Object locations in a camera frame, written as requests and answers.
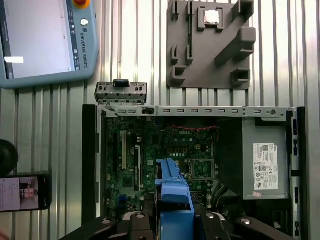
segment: gray 3d printed holder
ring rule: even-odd
[[[248,89],[256,30],[253,0],[236,4],[171,0],[167,14],[167,85]]]

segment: red button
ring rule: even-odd
[[[74,2],[80,6],[83,6],[87,3],[87,0],[74,0]]]

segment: emergency stop button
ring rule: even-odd
[[[89,6],[90,0],[73,0],[76,7],[84,9]]]
[[[83,6],[87,3],[87,0],[74,0],[74,2],[79,6]]]

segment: universal robots logo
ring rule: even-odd
[[[83,28],[81,33],[81,47],[82,47],[83,63],[84,63],[85,69],[88,68],[87,49],[86,49],[86,41],[85,41],[85,33],[87,31],[88,31],[87,28]]]

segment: touchscreen display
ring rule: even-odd
[[[0,212],[38,208],[38,177],[0,178]]]
[[[7,79],[80,70],[72,0],[0,0]]]

